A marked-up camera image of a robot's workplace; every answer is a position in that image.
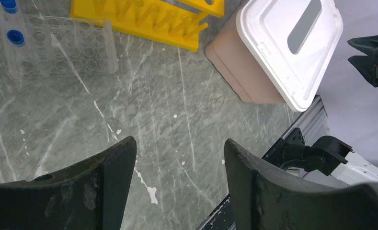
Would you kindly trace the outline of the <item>yellow test tube rack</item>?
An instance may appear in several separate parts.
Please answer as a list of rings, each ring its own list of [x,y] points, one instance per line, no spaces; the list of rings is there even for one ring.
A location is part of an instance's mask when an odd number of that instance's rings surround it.
[[[110,21],[113,30],[197,52],[207,16],[224,16],[223,0],[184,0],[198,13],[162,0],[73,0],[72,18]]]

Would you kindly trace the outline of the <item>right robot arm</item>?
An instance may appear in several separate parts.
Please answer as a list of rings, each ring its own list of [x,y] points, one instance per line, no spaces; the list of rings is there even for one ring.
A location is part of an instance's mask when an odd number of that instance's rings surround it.
[[[348,45],[362,52],[348,61],[375,89],[378,88],[378,35],[352,38]],[[282,139],[273,153],[274,165],[282,170],[319,171],[347,185],[378,182],[378,167],[354,152],[353,148],[334,136],[323,136],[308,146],[299,128],[292,131],[294,139]]]

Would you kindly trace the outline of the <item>clear plastic tube rack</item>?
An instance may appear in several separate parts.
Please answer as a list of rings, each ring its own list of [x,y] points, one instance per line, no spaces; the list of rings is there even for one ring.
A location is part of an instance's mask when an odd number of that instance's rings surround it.
[[[7,39],[9,30],[23,33],[22,47]],[[0,32],[8,72],[14,77],[113,74],[119,69],[109,21],[2,11]]]

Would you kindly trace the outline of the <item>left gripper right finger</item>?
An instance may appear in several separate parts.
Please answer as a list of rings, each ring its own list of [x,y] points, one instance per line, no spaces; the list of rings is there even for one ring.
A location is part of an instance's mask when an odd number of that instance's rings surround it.
[[[337,189],[310,182],[232,139],[224,157],[238,230],[378,230],[378,183]]]

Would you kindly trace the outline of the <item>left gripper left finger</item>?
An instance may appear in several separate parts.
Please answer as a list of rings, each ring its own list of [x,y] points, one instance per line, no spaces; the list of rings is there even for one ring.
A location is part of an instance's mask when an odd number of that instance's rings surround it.
[[[136,163],[131,136],[31,181],[0,184],[0,230],[118,230]]]

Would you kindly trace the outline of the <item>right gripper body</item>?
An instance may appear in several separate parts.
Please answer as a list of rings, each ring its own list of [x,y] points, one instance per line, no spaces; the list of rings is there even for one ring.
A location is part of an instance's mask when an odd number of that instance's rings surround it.
[[[352,38],[348,45],[364,53],[352,56],[348,61],[358,70],[363,78],[373,87],[378,87],[378,35]]]

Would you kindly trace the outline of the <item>blue capped test tube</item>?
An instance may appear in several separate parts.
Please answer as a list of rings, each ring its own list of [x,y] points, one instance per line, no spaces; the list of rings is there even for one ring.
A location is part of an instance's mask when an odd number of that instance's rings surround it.
[[[0,4],[3,10],[9,14],[15,14],[18,11],[16,0],[0,0]]]

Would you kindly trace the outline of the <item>white metal tray lid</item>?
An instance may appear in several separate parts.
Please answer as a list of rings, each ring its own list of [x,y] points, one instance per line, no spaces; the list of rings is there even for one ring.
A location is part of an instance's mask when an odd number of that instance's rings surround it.
[[[251,0],[236,27],[288,106],[306,111],[343,32],[334,1]]]

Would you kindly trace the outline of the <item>pink plastic bin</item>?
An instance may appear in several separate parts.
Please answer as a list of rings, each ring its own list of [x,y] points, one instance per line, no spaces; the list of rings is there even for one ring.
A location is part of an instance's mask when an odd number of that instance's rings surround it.
[[[206,57],[245,103],[284,104],[285,100],[242,42],[237,12],[206,47]]]

